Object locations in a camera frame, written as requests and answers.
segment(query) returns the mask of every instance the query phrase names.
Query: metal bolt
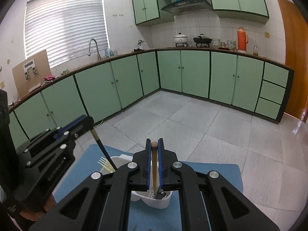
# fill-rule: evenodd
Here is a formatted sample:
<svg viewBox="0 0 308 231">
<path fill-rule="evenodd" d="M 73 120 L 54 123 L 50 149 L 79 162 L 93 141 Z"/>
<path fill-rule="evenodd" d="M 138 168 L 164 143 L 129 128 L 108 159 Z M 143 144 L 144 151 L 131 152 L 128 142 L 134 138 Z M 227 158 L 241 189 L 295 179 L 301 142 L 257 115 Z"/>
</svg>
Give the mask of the metal bolt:
<svg viewBox="0 0 308 231">
<path fill-rule="evenodd" d="M 175 161 L 172 166 L 174 166 L 175 168 L 180 168 L 183 166 L 183 164 L 180 161 Z"/>
<path fill-rule="evenodd" d="M 129 164 L 127 164 L 127 166 L 129 168 L 136 168 L 138 166 L 138 164 L 136 162 L 130 162 Z"/>
<path fill-rule="evenodd" d="M 210 175 L 210 177 L 215 179 L 215 178 L 217 178 L 219 176 L 219 173 L 216 172 L 216 171 L 211 171 L 209 175 Z"/>
<path fill-rule="evenodd" d="M 91 174 L 91 178 L 94 179 L 94 180 L 99 179 L 101 176 L 102 175 L 99 172 L 94 172 L 94 173 Z"/>
</svg>

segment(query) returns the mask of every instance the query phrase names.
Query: tiled floor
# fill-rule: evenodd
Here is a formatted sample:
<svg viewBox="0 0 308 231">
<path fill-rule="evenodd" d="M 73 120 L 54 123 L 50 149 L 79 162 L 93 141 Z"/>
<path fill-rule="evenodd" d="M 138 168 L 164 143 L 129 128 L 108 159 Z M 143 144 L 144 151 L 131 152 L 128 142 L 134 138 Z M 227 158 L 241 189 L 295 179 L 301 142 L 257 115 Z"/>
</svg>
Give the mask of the tiled floor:
<svg viewBox="0 0 308 231">
<path fill-rule="evenodd" d="M 230 108 L 159 91 L 96 127 L 102 142 L 135 153 L 164 139 L 179 160 L 235 163 L 244 195 L 288 230 L 308 197 L 308 125 L 284 115 L 279 125 Z M 95 143 L 78 139 L 80 157 Z"/>
</svg>

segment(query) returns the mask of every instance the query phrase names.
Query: white plastic basket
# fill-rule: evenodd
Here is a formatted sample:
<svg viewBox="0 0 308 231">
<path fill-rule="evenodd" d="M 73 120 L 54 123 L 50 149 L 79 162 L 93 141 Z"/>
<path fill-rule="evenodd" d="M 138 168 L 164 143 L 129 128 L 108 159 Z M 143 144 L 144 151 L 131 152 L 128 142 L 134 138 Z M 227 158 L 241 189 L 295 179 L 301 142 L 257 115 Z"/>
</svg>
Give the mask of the white plastic basket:
<svg viewBox="0 0 308 231">
<path fill-rule="evenodd" d="M 112 161 L 117 167 L 121 167 L 124 164 L 127 164 L 133 160 L 133 157 L 127 156 L 127 155 L 120 155 L 120 156 L 114 156 L 111 157 Z M 105 168 L 102 168 L 100 171 L 103 175 L 110 173 Z M 151 173 L 150 173 L 150 189 L 147 192 L 131 192 L 131 201 L 138 201 L 142 200 L 145 204 L 152 208 L 166 208 L 170 204 L 172 191 L 166 191 L 166 195 L 163 199 L 157 200 L 154 199 L 154 190 L 153 190 L 153 178 L 152 178 L 152 162 L 151 162 Z M 159 174 L 157 172 L 157 188 L 159 187 Z"/>
</svg>

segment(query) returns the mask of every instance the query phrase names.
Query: gooseneck faucet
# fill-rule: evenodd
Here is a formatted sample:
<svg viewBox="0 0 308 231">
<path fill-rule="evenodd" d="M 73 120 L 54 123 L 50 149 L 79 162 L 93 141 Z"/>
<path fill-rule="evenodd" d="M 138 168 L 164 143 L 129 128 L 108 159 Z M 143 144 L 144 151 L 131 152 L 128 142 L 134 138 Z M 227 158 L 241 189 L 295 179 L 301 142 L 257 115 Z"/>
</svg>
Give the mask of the gooseneck faucet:
<svg viewBox="0 0 308 231">
<path fill-rule="evenodd" d="M 101 60 L 101 56 L 100 56 L 100 53 L 98 52 L 97 41 L 96 41 L 94 38 L 92 38 L 92 39 L 89 41 L 89 53 L 88 53 L 88 56 L 91 56 L 90 49 L 91 49 L 91 41 L 92 41 L 92 40 L 95 42 L 96 51 L 97 51 L 97 59 L 98 59 L 98 61 L 100 61 L 100 60 Z"/>
</svg>

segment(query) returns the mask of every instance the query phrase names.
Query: window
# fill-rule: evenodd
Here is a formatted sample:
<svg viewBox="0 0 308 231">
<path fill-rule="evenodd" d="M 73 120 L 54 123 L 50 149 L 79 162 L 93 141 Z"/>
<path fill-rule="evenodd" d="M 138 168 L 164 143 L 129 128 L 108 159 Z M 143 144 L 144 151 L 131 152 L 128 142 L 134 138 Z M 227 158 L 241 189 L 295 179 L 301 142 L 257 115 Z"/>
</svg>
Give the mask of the window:
<svg viewBox="0 0 308 231">
<path fill-rule="evenodd" d="M 104 0 L 29 1 L 24 29 L 26 58 L 46 49 L 52 68 L 87 55 L 91 38 L 99 50 L 109 48 L 104 18 Z"/>
</svg>

